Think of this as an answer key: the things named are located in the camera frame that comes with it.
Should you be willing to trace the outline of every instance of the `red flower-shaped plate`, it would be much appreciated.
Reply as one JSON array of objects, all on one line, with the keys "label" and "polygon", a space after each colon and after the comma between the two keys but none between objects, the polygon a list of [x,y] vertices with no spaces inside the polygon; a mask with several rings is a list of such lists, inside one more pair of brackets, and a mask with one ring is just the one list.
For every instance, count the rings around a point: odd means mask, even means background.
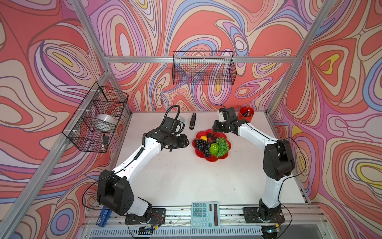
[{"label": "red flower-shaped plate", "polygon": [[192,146],[195,148],[195,154],[199,157],[199,158],[205,158],[207,161],[209,162],[216,162],[218,161],[219,159],[225,159],[228,157],[228,152],[224,155],[224,156],[221,156],[219,158],[216,158],[215,156],[211,155],[211,157],[207,158],[204,156],[204,153],[197,150],[196,147],[195,147],[195,140],[196,139],[200,139],[200,137],[202,136],[207,136],[207,134],[209,133],[213,133],[215,135],[217,135],[218,137],[220,138],[225,138],[226,141],[228,142],[228,146],[229,148],[231,149],[231,143],[227,140],[227,136],[224,134],[224,133],[218,133],[218,132],[214,132],[213,129],[209,129],[209,130],[206,130],[206,131],[200,131],[199,133],[196,134],[196,138],[192,141]]}]

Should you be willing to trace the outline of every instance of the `green pepper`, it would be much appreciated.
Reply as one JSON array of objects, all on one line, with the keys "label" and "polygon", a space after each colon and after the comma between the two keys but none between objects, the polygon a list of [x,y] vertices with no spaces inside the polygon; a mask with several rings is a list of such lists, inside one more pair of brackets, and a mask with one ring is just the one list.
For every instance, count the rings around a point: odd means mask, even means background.
[{"label": "green pepper", "polygon": [[217,154],[218,150],[219,150],[219,145],[218,145],[217,143],[213,143],[213,144],[211,144],[211,147],[210,147],[210,153],[211,153],[212,155]]}]

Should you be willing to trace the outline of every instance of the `white robotic arm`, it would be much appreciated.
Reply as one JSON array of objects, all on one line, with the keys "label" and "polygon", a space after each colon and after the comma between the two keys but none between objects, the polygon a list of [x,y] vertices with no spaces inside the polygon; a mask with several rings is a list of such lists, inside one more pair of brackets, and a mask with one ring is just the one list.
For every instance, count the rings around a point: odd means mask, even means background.
[{"label": "white robotic arm", "polygon": [[248,139],[258,148],[264,150],[263,169],[267,175],[265,191],[259,202],[259,219],[270,221],[276,213],[281,212],[279,201],[282,182],[295,168],[290,143],[278,140],[256,129],[245,119],[239,120],[234,108],[221,108],[219,119],[213,126],[215,132],[232,132]]},{"label": "white robotic arm", "polygon": [[[189,145],[187,136],[180,134],[180,123],[172,118],[165,117],[161,125],[144,134],[142,146],[139,147],[125,162],[113,169],[112,172],[104,170],[99,178],[97,201],[119,215],[125,213],[135,214],[141,222],[151,218],[152,205],[134,196],[130,183],[145,165],[163,148],[171,150],[185,148]],[[213,126],[215,132],[232,132],[248,139],[258,148],[264,150],[263,169],[267,175],[265,191],[259,202],[259,219],[268,222],[276,213],[281,212],[278,200],[283,179],[291,174],[295,167],[290,144],[287,140],[277,140],[256,129],[248,121],[238,120],[233,108],[219,110],[220,121],[216,120]]]},{"label": "white robotic arm", "polygon": [[[168,112],[178,108],[175,119],[167,117]],[[162,149],[185,148],[189,141],[185,134],[180,134],[183,129],[178,120],[180,107],[174,105],[170,107],[163,117],[159,127],[145,133],[142,145],[125,162],[112,170],[104,170],[99,178],[97,201],[118,215],[125,213],[134,214],[140,222],[150,220],[152,205],[144,199],[134,196],[130,183],[145,167],[145,165],[157,155]]]}]

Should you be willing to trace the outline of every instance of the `wire basket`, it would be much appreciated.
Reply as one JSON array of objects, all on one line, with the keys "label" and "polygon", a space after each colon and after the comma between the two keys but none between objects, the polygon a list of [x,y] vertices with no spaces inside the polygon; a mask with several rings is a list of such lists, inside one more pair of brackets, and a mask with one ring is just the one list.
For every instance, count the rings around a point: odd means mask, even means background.
[{"label": "wire basket", "polygon": [[[119,89],[98,86],[74,127],[64,130],[63,133],[80,151],[106,153],[127,105],[128,97],[128,94]],[[111,116],[114,119],[112,121],[116,123],[99,119],[97,116],[100,114]]]},{"label": "wire basket", "polygon": [[236,67],[233,51],[174,51],[175,85],[233,85]]}]

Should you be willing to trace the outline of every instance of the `psychedelic wall pattern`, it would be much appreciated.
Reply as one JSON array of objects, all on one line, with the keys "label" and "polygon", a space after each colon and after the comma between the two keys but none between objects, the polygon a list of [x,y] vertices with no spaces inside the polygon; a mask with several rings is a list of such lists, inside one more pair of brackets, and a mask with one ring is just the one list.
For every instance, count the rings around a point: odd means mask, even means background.
[{"label": "psychedelic wall pattern", "polygon": [[[0,1],[0,219],[102,73],[69,1]],[[78,197],[108,167],[125,120],[106,154],[67,147],[14,238],[74,236]]]},{"label": "psychedelic wall pattern", "polygon": [[320,6],[311,1],[94,0],[86,10],[107,55],[231,49],[295,55]]},{"label": "psychedelic wall pattern", "polygon": [[[321,1],[124,1],[86,6],[113,56],[163,56],[175,50],[232,50],[237,56],[295,55]],[[234,86],[173,85],[172,64],[115,63],[133,111],[215,110],[216,103],[265,110],[289,64],[238,63]]]},{"label": "psychedelic wall pattern", "polygon": [[171,63],[135,64],[112,66],[121,89],[130,95],[132,111],[165,111],[174,104],[183,111],[211,111],[220,108],[216,104],[265,110],[289,67],[288,63],[238,63],[237,69],[243,69],[234,85],[174,85]]},{"label": "psychedelic wall pattern", "polygon": [[336,3],[272,120],[339,238],[382,238],[382,3]]}]

